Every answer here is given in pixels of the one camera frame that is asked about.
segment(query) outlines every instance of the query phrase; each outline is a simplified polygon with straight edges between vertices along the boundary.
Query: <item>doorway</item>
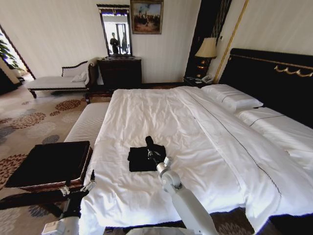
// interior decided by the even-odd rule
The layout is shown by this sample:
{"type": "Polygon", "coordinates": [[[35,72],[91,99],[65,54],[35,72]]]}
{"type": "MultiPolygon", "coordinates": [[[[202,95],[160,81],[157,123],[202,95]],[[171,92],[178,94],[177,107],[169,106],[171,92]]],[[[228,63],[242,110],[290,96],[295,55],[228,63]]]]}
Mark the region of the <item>doorway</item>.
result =
{"type": "Polygon", "coordinates": [[[0,57],[20,81],[33,81],[35,77],[0,25],[0,57]]]}

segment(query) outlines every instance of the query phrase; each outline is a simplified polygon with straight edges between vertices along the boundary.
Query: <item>white cushion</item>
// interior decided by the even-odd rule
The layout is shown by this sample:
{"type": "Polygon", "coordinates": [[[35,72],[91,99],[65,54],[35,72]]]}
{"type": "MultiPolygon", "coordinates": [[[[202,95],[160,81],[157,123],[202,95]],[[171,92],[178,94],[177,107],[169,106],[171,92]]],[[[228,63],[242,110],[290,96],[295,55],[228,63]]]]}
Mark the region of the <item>white cushion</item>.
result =
{"type": "Polygon", "coordinates": [[[202,90],[214,101],[231,113],[261,107],[262,102],[226,84],[202,87],[202,90]]]}
{"type": "Polygon", "coordinates": [[[28,89],[85,88],[84,82],[71,82],[73,77],[41,77],[25,83],[28,89]]]}
{"type": "Polygon", "coordinates": [[[81,74],[75,75],[71,82],[85,82],[87,79],[86,71],[83,71],[81,74]]]}
{"type": "Polygon", "coordinates": [[[108,106],[109,103],[87,105],[64,142],[89,141],[93,148],[108,106]]]}
{"type": "Polygon", "coordinates": [[[236,116],[313,171],[313,129],[269,108],[242,111],[236,116]]]}

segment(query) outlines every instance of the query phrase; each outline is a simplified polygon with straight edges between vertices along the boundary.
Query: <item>bed frame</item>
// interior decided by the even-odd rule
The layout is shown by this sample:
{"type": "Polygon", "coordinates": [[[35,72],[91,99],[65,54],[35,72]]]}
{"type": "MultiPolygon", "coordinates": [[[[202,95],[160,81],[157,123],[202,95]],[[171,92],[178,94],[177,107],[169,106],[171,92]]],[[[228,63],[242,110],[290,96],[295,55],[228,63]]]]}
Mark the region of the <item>bed frame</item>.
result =
{"type": "Polygon", "coordinates": [[[313,56],[233,48],[220,83],[313,128],[313,56]]]}

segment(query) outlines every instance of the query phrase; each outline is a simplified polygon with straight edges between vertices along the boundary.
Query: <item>table lamp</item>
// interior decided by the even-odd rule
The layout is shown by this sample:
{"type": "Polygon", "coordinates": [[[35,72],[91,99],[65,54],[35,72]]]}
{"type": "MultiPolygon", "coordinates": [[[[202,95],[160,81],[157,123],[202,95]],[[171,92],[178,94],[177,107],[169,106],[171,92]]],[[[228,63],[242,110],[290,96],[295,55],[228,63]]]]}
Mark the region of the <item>table lamp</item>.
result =
{"type": "Polygon", "coordinates": [[[197,65],[196,75],[197,78],[202,78],[207,73],[211,59],[216,58],[216,38],[205,38],[195,56],[202,58],[197,65]]]}

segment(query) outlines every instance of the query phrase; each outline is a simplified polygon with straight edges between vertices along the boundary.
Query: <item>person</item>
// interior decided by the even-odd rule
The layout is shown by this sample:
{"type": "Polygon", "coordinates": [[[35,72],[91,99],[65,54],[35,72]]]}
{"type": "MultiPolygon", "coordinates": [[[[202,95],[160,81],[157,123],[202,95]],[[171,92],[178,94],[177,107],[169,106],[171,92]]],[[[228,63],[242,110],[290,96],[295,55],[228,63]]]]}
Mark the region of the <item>person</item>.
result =
{"type": "Polygon", "coordinates": [[[127,52],[127,40],[126,40],[126,35],[125,33],[123,33],[123,40],[122,40],[122,50],[126,53],[127,52]]]}
{"type": "Polygon", "coordinates": [[[110,44],[112,45],[113,54],[118,54],[117,46],[119,45],[119,43],[118,43],[118,41],[115,38],[115,33],[112,33],[112,38],[110,40],[110,44]]]}

